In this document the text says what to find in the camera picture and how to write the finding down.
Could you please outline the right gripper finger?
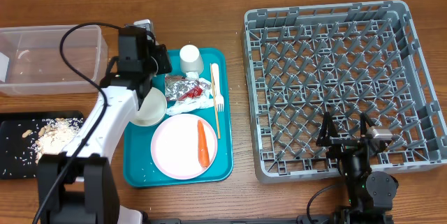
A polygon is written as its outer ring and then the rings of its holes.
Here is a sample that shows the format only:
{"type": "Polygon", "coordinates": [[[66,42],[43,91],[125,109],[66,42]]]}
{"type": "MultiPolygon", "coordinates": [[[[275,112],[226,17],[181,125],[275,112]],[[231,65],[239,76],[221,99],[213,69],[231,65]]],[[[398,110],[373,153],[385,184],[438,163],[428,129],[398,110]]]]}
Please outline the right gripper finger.
{"type": "Polygon", "coordinates": [[[360,136],[367,137],[372,135],[372,131],[376,125],[370,119],[370,117],[362,112],[360,114],[360,136]]]}
{"type": "Polygon", "coordinates": [[[330,147],[338,140],[338,132],[329,112],[323,115],[323,123],[318,134],[316,145],[318,147],[330,147]]]}

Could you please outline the white bowl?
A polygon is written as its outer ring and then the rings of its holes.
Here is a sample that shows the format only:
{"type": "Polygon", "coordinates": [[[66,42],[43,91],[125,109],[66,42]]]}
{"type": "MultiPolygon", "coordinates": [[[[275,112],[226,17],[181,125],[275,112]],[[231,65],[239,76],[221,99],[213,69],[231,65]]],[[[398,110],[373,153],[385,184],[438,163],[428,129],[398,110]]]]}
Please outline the white bowl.
{"type": "Polygon", "coordinates": [[[166,110],[167,100],[165,95],[159,89],[152,87],[131,123],[137,126],[157,125],[164,118],[166,110]]]}

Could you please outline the orange carrot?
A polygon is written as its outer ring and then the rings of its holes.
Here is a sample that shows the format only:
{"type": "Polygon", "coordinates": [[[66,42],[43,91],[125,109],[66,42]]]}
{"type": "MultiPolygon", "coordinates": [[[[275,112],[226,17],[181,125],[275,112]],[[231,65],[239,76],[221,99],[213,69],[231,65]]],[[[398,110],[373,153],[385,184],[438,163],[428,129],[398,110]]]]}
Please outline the orange carrot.
{"type": "Polygon", "coordinates": [[[208,168],[210,166],[206,134],[201,120],[198,120],[198,161],[203,168],[208,168]]]}

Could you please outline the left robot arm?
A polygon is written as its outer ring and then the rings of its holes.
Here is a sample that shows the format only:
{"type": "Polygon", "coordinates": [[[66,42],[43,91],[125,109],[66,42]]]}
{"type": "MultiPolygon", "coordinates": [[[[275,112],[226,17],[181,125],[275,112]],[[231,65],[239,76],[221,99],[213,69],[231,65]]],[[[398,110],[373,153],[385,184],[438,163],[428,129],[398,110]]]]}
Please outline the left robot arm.
{"type": "Polygon", "coordinates": [[[38,162],[34,223],[150,222],[147,213],[120,204],[110,161],[126,126],[153,90],[153,78],[173,68],[150,20],[117,31],[118,55],[99,83],[89,81],[98,90],[94,109],[59,154],[45,154],[38,162]]]}

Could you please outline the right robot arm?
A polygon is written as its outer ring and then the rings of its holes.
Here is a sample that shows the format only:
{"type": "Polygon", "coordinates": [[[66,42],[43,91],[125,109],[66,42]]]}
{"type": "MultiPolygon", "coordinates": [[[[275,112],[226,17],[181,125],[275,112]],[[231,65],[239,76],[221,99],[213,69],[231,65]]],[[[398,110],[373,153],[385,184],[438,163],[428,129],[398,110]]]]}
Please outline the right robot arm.
{"type": "Polygon", "coordinates": [[[328,223],[393,222],[387,212],[393,208],[399,183],[386,172],[374,172],[369,161],[385,151],[392,140],[391,131],[377,126],[365,113],[360,115],[360,137],[342,138],[330,113],[324,113],[316,145],[327,147],[326,157],[337,161],[349,197],[349,205],[337,207],[328,223]]]}

